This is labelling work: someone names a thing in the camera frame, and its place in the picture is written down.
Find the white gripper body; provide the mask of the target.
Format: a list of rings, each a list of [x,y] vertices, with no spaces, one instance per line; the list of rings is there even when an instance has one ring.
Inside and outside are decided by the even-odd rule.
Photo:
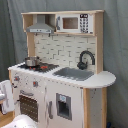
[[[14,110],[12,86],[9,80],[0,82],[0,101],[3,101],[1,104],[3,112],[11,112]]]

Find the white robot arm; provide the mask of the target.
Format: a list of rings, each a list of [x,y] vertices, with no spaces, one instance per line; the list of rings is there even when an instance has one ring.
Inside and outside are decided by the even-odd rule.
[[[12,112],[15,108],[12,86],[9,80],[0,82],[0,105],[2,113],[7,114]],[[27,115],[18,115],[13,121],[2,128],[38,128],[35,122]]]

